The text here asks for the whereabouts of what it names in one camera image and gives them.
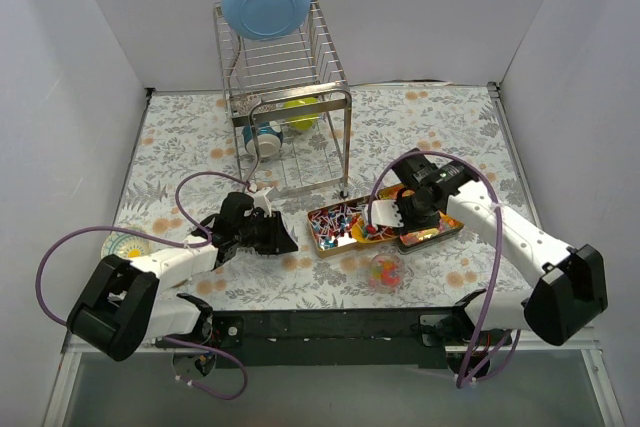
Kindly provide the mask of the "square tin of star candies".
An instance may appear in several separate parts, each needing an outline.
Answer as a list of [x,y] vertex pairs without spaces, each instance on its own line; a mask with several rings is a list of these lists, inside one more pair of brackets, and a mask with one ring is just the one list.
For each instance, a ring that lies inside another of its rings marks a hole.
[[[377,193],[378,200],[395,200],[398,194],[403,197],[409,197],[413,192],[406,189],[402,184],[396,184],[381,189]],[[410,233],[400,234],[394,243],[402,254],[408,254],[428,245],[433,245],[447,238],[456,236],[462,229],[464,224],[458,220],[440,212],[439,221],[436,227],[414,231]]]

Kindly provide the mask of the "gold tin of small items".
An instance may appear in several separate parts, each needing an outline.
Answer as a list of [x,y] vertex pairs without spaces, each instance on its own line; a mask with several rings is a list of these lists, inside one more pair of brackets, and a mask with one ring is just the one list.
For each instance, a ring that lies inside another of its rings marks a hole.
[[362,214],[367,203],[368,197],[365,196],[307,213],[311,237],[320,258],[374,245],[358,243],[351,236],[351,227],[359,221],[364,222]]

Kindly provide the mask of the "yellow plastic scoop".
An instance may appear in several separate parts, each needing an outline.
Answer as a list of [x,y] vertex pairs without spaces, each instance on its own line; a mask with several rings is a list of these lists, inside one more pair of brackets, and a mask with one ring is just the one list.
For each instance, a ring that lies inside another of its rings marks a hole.
[[391,227],[371,227],[362,221],[351,227],[352,238],[362,244],[376,244],[395,240],[398,235]]

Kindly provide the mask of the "clear plastic jar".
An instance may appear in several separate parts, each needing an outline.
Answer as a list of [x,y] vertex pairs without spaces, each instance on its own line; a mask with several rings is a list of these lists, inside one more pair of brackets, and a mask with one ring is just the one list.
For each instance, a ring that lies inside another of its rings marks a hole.
[[404,278],[404,263],[399,256],[380,253],[369,262],[369,286],[380,293],[396,291]]

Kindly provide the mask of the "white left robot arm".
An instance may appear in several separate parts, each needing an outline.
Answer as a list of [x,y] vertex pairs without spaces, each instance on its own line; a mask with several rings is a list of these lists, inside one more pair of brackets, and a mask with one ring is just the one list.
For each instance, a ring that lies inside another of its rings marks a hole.
[[265,192],[232,192],[182,245],[125,259],[103,257],[67,318],[68,330],[115,361],[146,340],[175,336],[193,347],[213,336],[213,309],[186,293],[159,296],[183,281],[213,271],[240,248],[258,255],[290,254],[298,246]]

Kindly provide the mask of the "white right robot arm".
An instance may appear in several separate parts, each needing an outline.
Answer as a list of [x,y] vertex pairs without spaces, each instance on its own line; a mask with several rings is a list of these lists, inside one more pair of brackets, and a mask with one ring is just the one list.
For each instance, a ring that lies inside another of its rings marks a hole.
[[436,167],[418,149],[405,153],[392,170],[411,192],[398,202],[404,226],[446,213],[493,246],[528,284],[520,291],[483,288],[467,295],[441,322],[442,331],[471,345],[489,330],[529,330],[560,346],[606,310],[601,253],[589,244],[575,248],[500,206],[478,170],[456,158]]

